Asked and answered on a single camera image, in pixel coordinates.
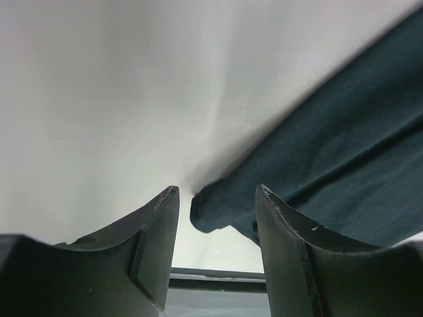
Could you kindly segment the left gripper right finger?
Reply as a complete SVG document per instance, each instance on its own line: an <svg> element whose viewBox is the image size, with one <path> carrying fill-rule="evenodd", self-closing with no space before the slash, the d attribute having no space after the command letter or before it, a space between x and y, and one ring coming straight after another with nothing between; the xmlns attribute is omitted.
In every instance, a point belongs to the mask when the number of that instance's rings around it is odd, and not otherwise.
<svg viewBox="0 0 423 317"><path fill-rule="evenodd" d="M343 236L256 188L273 316L421 316L422 243L380 248Z"/></svg>

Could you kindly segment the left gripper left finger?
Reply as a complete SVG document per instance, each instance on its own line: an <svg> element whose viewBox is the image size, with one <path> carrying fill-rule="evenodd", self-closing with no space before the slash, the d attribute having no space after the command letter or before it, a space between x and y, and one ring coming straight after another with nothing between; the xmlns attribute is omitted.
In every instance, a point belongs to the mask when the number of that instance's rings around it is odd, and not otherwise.
<svg viewBox="0 0 423 317"><path fill-rule="evenodd" d="M46 244L1 236L2 316L158 316L179 216L170 186L143 207L78 238Z"/></svg>

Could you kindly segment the black t-shirt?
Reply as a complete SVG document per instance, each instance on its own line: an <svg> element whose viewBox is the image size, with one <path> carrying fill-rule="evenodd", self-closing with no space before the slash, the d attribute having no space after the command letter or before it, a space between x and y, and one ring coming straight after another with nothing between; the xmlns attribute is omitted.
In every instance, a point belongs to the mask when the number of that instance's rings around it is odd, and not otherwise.
<svg viewBox="0 0 423 317"><path fill-rule="evenodd" d="M223 179L190 220L258 241L263 184L314 221L376 246L422 231L422 11L370 46L296 108Z"/></svg>

